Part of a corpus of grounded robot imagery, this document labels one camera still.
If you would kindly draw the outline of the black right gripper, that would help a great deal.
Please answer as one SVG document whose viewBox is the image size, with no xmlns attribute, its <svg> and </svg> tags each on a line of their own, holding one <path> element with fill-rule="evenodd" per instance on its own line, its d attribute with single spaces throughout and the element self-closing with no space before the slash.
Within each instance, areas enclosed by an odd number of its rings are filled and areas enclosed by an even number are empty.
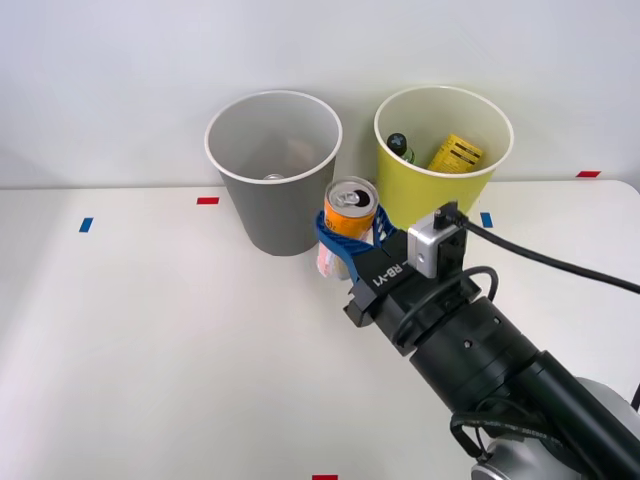
<svg viewBox="0 0 640 480">
<path fill-rule="evenodd" d="M 372 244 L 332 231 L 323 211 L 316 216 L 320 243 L 345 263 L 353 283 L 353 298 L 345 313 L 359 328 L 376 325 L 398 353 L 407 356 L 440 321 L 475 300 L 480 288 L 470 279 L 458 281 L 420 309 L 394 339 L 406 313 L 440 283 L 462 271 L 467 243 L 464 233 L 447 240 L 440 255 L 440 276 L 429 279 L 408 264 L 407 235 L 396 231 L 381 204 L 373 217 Z"/>
</svg>

